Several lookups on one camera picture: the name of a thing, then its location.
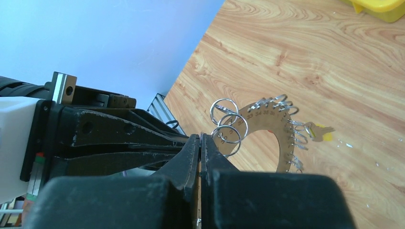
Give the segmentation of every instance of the white backdrop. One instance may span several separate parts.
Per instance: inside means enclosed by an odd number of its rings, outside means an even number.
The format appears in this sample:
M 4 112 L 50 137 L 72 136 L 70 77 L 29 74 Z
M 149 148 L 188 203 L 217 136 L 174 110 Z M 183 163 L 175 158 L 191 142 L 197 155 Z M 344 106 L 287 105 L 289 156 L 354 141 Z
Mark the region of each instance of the white backdrop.
M 167 93 L 224 0 L 0 0 L 0 75 L 135 97 Z

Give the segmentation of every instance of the wood grain surface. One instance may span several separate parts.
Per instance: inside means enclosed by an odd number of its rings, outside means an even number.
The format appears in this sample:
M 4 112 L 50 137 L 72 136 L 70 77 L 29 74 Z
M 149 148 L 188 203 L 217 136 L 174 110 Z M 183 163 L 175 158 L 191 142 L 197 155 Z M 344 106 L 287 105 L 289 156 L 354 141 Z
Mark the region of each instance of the wood grain surface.
M 336 129 L 296 150 L 304 172 L 339 184 L 359 228 L 405 228 L 405 18 L 338 0 L 227 0 L 165 102 L 187 134 L 210 133 L 215 100 L 279 94 L 300 107 L 295 120 Z M 255 132 L 230 160 L 275 171 L 277 139 Z

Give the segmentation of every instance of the yellow container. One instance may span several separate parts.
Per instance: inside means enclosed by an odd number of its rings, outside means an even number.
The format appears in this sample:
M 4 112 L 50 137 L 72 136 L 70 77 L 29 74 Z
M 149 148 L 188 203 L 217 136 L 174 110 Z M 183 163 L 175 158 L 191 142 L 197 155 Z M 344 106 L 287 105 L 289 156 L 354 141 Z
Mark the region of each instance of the yellow container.
M 341 0 L 386 22 L 394 22 L 405 14 L 405 0 Z

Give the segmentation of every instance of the small hole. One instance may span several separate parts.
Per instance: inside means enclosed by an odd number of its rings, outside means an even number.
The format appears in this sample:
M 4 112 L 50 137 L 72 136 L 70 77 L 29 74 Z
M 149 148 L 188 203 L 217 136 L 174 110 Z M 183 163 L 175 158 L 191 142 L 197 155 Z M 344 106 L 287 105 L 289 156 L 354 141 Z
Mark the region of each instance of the small hole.
M 82 133 L 87 135 L 87 134 L 91 133 L 92 130 L 93 130 L 93 123 L 87 122 L 83 125 Z
M 66 88 L 66 95 L 71 95 L 73 93 L 73 87 L 68 86 Z
M 127 133 L 127 135 L 133 134 L 135 132 L 135 127 L 128 123 L 125 125 L 124 131 Z

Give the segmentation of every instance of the white robot part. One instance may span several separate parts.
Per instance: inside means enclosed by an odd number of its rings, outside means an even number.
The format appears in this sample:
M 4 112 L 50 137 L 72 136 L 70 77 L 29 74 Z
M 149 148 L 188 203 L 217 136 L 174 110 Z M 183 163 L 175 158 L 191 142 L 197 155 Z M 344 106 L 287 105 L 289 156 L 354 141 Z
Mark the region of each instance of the white robot part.
M 0 97 L 0 204 L 27 193 L 20 173 L 38 100 Z

